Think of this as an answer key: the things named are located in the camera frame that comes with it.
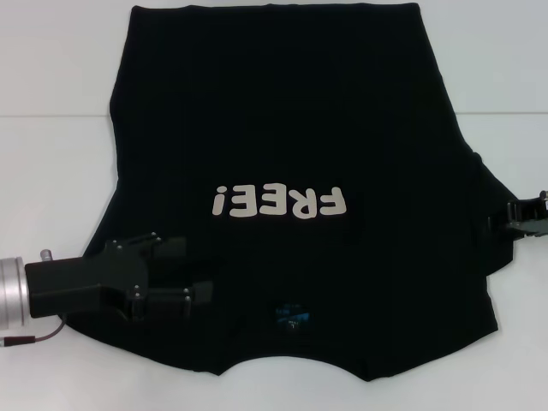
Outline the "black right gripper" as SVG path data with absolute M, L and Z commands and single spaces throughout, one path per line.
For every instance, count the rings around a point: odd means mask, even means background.
M 547 196 L 511 200 L 488 217 L 492 235 L 512 235 L 515 239 L 547 235 Z

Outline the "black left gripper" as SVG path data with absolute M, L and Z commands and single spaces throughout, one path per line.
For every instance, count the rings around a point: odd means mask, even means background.
M 211 303 L 213 281 L 182 288 L 148 287 L 147 259 L 187 254 L 185 237 L 156 232 L 112 240 L 101 253 L 25 265 L 33 318 L 115 311 L 127 320 L 190 319 Z

